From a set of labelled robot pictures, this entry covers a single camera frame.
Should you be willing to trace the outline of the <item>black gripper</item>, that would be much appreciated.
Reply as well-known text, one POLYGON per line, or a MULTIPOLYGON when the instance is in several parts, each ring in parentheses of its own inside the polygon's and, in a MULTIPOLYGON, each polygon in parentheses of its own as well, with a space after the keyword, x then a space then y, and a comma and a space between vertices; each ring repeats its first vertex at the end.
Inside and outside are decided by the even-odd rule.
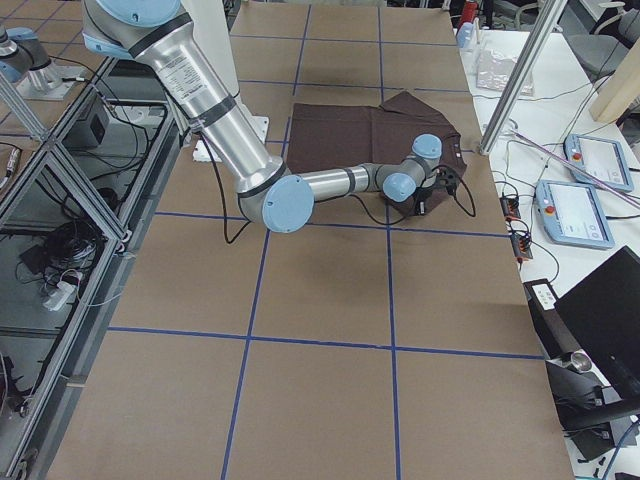
POLYGON ((438 166, 424 185, 413 193, 413 214, 427 215, 441 205, 447 196, 454 197, 459 185, 458 173, 445 165, 438 166))

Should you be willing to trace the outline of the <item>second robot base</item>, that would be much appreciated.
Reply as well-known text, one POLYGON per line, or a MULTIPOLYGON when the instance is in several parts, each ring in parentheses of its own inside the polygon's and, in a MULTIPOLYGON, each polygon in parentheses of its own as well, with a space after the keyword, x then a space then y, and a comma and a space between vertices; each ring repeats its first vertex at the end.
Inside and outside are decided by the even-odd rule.
POLYGON ((17 84, 23 98, 62 101, 72 87, 63 80, 67 70, 51 59, 32 29, 1 26, 1 74, 17 84))

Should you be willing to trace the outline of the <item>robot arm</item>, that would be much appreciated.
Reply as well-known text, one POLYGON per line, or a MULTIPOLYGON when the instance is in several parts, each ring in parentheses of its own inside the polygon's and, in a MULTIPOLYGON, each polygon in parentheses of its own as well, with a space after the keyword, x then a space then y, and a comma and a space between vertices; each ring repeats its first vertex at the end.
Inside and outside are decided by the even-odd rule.
POLYGON ((418 136, 398 165, 365 163, 295 175, 271 155, 248 111, 234 98, 194 37, 194 21, 179 1, 86 1, 88 49, 150 67, 190 128, 235 178, 238 205, 249 221, 290 233, 316 203, 359 192, 381 192, 395 203, 419 203, 434 190, 453 195, 462 179, 441 164, 441 140, 418 136))

